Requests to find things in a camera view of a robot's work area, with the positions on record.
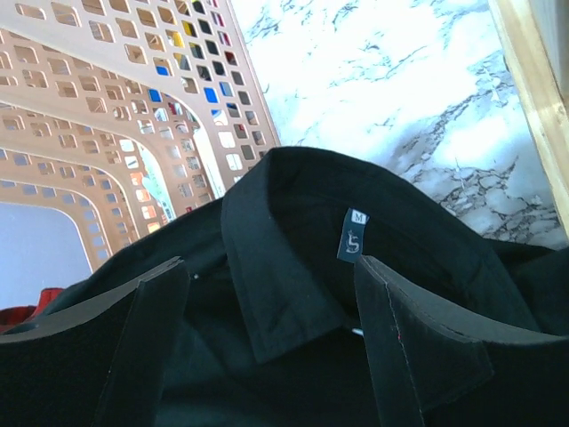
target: size label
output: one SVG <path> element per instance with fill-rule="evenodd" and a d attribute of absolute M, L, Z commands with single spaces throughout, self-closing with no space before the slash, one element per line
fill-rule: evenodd
<path fill-rule="evenodd" d="M 369 216 L 356 209 L 349 209 L 344 218 L 344 226 L 341 231 L 338 259 L 345 262 L 355 263 L 364 251 L 365 225 Z"/>

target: wooden edge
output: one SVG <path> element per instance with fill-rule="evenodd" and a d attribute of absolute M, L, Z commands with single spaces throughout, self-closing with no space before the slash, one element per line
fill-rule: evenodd
<path fill-rule="evenodd" d="M 569 119 L 528 0 L 489 0 L 509 71 L 569 236 Z"/>

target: white marble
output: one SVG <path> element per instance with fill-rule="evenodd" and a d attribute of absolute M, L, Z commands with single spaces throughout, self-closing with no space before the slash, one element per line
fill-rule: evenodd
<path fill-rule="evenodd" d="M 486 0 L 233 0 L 284 145 L 403 176 L 487 237 L 561 247 Z"/>

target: black collar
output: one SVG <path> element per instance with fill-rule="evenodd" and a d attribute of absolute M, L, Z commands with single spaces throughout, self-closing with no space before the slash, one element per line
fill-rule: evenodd
<path fill-rule="evenodd" d="M 464 294 L 478 292 L 468 289 L 475 282 L 490 294 L 486 287 L 493 283 L 515 287 L 481 237 L 390 171 L 321 149 L 272 149 L 227 193 L 221 213 L 231 275 L 260 362 L 346 322 L 340 304 L 299 260 L 271 214 L 270 195 L 291 188 L 370 215 L 443 266 L 456 286 L 465 286 Z M 528 318 L 521 297 L 510 300 L 512 317 Z"/>

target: red fabric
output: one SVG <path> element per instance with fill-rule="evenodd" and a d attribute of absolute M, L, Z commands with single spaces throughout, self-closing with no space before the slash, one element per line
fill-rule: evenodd
<path fill-rule="evenodd" d="M 58 287 L 44 289 L 39 296 L 37 306 L 29 305 L 28 307 L 12 307 L 10 309 L 0 310 L 0 334 L 37 316 L 61 291 L 63 291 L 63 289 Z"/>

